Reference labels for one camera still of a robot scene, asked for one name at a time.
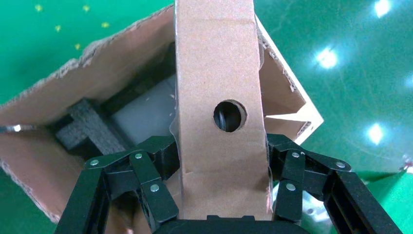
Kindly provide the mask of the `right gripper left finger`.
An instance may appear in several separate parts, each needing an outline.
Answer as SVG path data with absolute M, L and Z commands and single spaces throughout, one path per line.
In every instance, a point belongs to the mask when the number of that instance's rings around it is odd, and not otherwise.
M 102 234 L 110 203 L 132 192 L 152 233 L 174 221 L 179 210 L 164 181 L 180 166 L 173 136 L 152 136 L 136 147 L 88 160 L 55 232 Z

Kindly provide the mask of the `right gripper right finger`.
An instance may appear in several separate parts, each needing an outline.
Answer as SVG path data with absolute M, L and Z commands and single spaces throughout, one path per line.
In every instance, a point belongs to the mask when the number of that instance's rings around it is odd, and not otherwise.
M 305 150 L 284 135 L 267 134 L 267 145 L 279 181 L 273 220 L 300 223 L 307 192 L 323 203 L 339 234 L 401 233 L 348 163 Z

